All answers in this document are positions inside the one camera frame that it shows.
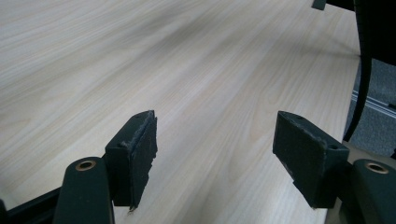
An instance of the light wood tabletop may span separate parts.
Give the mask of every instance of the light wood tabletop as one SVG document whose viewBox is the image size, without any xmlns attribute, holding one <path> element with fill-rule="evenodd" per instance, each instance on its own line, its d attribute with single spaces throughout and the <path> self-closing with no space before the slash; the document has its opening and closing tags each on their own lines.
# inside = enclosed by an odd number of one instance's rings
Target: light wood tabletop
<svg viewBox="0 0 396 224">
<path fill-rule="evenodd" d="M 0 198 L 7 209 L 158 117 L 139 207 L 118 223 L 323 223 L 272 153 L 285 110 L 342 139 L 359 39 L 312 0 L 0 1 Z"/>
</svg>

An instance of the black plastic part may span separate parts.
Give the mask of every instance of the black plastic part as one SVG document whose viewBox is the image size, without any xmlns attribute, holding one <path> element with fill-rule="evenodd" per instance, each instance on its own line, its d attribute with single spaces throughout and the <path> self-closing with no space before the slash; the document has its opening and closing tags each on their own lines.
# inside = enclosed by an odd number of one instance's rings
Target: black plastic part
<svg viewBox="0 0 396 224">
<path fill-rule="evenodd" d="M 9 223 L 9 217 L 3 200 L 0 200 L 0 223 Z"/>
<path fill-rule="evenodd" d="M 312 8 L 324 10 L 326 3 L 350 11 L 354 10 L 353 0 L 314 0 L 312 3 Z"/>
<path fill-rule="evenodd" d="M 147 111 L 131 117 L 106 146 L 114 205 L 139 205 L 157 153 L 156 134 L 154 111 Z"/>
<path fill-rule="evenodd" d="M 389 108 L 396 109 L 396 104 L 388 104 Z"/>
<path fill-rule="evenodd" d="M 345 161 L 332 170 L 330 178 L 336 180 L 337 185 L 334 186 L 336 195 L 340 198 L 346 208 L 359 212 L 360 208 L 358 200 L 356 199 L 352 183 L 350 182 L 351 171 L 352 165 Z"/>
<path fill-rule="evenodd" d="M 349 149 L 300 116 L 279 111 L 273 152 L 314 208 L 331 208 L 336 199 L 333 170 L 347 161 Z"/>
<path fill-rule="evenodd" d="M 350 178 L 366 223 L 396 223 L 396 171 L 392 167 L 378 161 L 358 160 Z"/>
<path fill-rule="evenodd" d="M 394 0 L 355 0 L 356 9 L 361 8 L 363 20 L 367 20 L 364 26 L 369 33 L 370 42 L 366 45 L 371 47 L 371 55 L 381 62 L 396 65 L 396 1 Z"/>
<path fill-rule="evenodd" d="M 89 157 L 67 167 L 53 223 L 114 223 L 103 159 Z"/>
<path fill-rule="evenodd" d="M 351 210 L 345 203 L 341 204 L 338 216 L 342 224 L 366 224 L 361 210 Z"/>
<path fill-rule="evenodd" d="M 396 148 L 394 149 L 393 154 L 390 157 L 396 160 Z"/>
<path fill-rule="evenodd" d="M 352 134 L 358 127 L 364 106 L 369 92 L 370 78 L 372 72 L 372 32 L 370 26 L 370 19 L 368 17 L 371 10 L 367 6 L 367 2 L 361 0 L 354 0 L 356 22 L 358 24 L 359 41 L 361 46 L 361 82 L 359 85 L 358 99 L 353 111 L 352 121 L 346 129 L 344 141 L 349 142 Z"/>
<path fill-rule="evenodd" d="M 54 189 L 7 212 L 7 223 L 51 223 L 60 189 Z"/>
</svg>

